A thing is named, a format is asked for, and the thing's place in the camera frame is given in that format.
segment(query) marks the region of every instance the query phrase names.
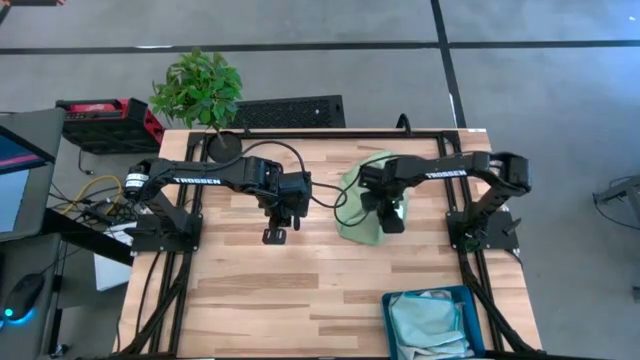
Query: blue plastic bin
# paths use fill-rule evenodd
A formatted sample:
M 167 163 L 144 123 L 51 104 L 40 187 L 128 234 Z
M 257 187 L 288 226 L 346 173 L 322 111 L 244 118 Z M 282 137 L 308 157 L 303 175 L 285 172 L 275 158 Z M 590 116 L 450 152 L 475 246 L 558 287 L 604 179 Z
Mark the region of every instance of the blue plastic bin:
M 474 352 L 473 357 L 483 357 L 484 343 L 482 342 L 482 333 L 480 332 L 480 323 L 478 322 L 478 313 L 473 302 L 473 296 L 471 290 L 464 285 L 447 286 L 433 289 L 423 290 L 409 290 L 403 292 L 410 292 L 415 294 L 421 294 L 425 291 L 431 290 L 446 290 L 451 293 L 451 297 L 456 303 L 464 303 L 462 307 L 462 323 L 464 324 L 464 331 L 469 341 L 469 346 Z M 403 292 L 388 293 L 382 296 L 382 313 L 384 315 L 384 326 L 387 332 L 387 342 L 389 344 L 389 357 L 391 360 L 398 360 L 398 349 L 396 345 L 396 337 L 393 331 L 393 324 L 391 322 L 391 315 L 389 314 L 389 302 L 391 297 L 400 295 Z

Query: wooden table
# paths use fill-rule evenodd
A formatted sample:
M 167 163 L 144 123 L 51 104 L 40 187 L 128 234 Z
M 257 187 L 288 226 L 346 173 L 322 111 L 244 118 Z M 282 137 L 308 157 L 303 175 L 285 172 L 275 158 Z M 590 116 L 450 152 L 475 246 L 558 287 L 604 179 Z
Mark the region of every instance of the wooden table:
M 167 131 L 160 157 L 184 160 L 188 134 L 186 130 Z M 460 138 L 463 151 L 490 150 L 484 130 L 460 130 Z M 245 140 L 244 145 L 253 142 Z M 429 139 L 286 142 L 301 153 L 313 180 L 328 184 L 338 184 L 357 161 L 381 150 L 439 157 L 436 141 Z M 258 147 L 252 154 L 281 162 L 285 172 L 299 169 L 294 155 L 277 145 Z M 478 179 L 469 181 L 474 199 L 488 189 Z M 164 191 L 175 200 L 178 187 L 168 186 Z M 300 231 L 288 230 L 286 245 L 266 246 L 261 237 L 267 218 L 254 197 L 205 187 L 204 233 L 191 267 L 178 355 L 388 356 L 382 294 L 462 282 L 444 220 L 448 204 L 443 181 L 427 181 L 409 191 L 406 231 L 388 236 L 382 246 L 342 239 L 332 211 L 315 203 L 301 220 Z M 331 189 L 314 187 L 313 192 L 327 203 L 333 203 L 336 196 Z M 504 251 L 485 254 L 497 306 L 523 339 L 539 348 L 520 265 Z M 133 338 L 153 257 L 140 255 L 133 265 L 120 321 L 123 346 Z M 164 255 L 153 273 L 143 321 L 155 308 L 162 264 Z M 171 311 L 165 319 L 172 319 Z M 479 309 L 479 315 L 484 342 L 492 348 L 484 309 Z M 168 346 L 169 320 L 163 326 L 160 350 Z

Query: gray concrete floor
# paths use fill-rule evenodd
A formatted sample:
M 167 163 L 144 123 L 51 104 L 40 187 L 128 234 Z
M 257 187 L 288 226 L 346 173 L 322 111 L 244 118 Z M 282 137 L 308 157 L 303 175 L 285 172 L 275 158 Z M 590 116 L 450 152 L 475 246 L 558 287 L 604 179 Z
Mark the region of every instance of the gray concrete floor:
M 443 0 L 450 41 L 640 38 L 640 8 L 625 0 Z M 69 0 L 62 8 L 15 8 L 0 48 L 435 41 L 428 0 Z M 248 100 L 342 94 L 347 126 L 388 127 L 400 112 L 414 127 L 452 127 L 438 50 L 230 53 Z M 509 206 L 531 302 L 546 350 L 638 359 L 640 239 L 600 217 L 591 193 L 640 172 L 639 48 L 453 50 L 467 123 L 487 128 L 495 150 L 529 157 L 534 191 Z M 0 56 L 0 110 L 58 99 L 147 98 L 174 55 Z M 69 196 L 90 179 L 63 141 L 55 182 Z M 122 176 L 136 156 L 85 156 L 96 175 Z M 633 224 L 628 205 L 603 210 Z M 104 354 L 113 310 L 78 310 L 67 321 L 68 358 Z

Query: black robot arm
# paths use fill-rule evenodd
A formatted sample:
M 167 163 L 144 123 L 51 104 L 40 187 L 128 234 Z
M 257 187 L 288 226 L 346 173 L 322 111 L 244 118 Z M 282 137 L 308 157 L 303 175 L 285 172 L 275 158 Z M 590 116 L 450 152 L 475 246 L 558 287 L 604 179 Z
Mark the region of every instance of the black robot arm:
M 280 227 L 293 223 L 294 229 L 298 230 L 300 218 L 307 215 L 311 198 L 309 172 L 284 174 L 281 164 L 255 156 L 226 164 L 145 160 L 129 169 L 125 196 L 146 205 L 155 219 L 146 224 L 143 221 L 142 226 L 139 224 L 130 231 L 134 243 L 135 234 L 142 237 L 152 232 L 155 237 L 177 237 L 188 245 L 186 249 L 197 248 L 193 240 L 199 236 L 202 218 L 200 214 L 189 214 L 183 208 L 173 206 L 161 191 L 168 184 L 225 186 L 255 196 L 258 207 L 269 217 L 269 227 L 263 234 L 265 244 L 285 242 L 286 232 Z
M 389 160 L 384 168 L 365 166 L 359 185 L 369 189 L 361 196 L 365 210 L 376 210 L 385 233 L 404 231 L 404 223 L 395 209 L 407 187 L 425 180 L 475 176 L 491 188 L 480 200 L 464 211 L 462 233 L 481 236 L 491 214 L 512 196 L 522 196 L 531 190 L 529 160 L 511 153 L 472 152 L 440 159 L 399 156 Z

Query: black crate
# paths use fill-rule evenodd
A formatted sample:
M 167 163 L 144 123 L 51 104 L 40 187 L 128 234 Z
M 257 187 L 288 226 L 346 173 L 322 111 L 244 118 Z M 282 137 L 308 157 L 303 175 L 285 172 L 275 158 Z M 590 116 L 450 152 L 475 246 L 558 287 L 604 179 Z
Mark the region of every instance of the black crate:
M 240 101 L 230 129 L 344 128 L 341 95 Z

